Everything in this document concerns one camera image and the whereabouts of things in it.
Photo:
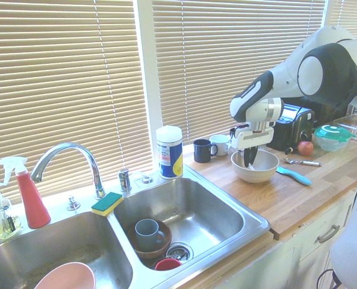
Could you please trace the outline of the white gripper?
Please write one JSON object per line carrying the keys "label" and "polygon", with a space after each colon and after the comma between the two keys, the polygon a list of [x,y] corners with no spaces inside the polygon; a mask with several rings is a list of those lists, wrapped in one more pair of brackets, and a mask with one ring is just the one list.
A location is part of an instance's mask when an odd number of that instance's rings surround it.
{"label": "white gripper", "polygon": [[269,122],[245,122],[230,129],[231,146],[244,150],[245,167],[253,164],[260,145],[266,145],[273,139],[274,128]]}

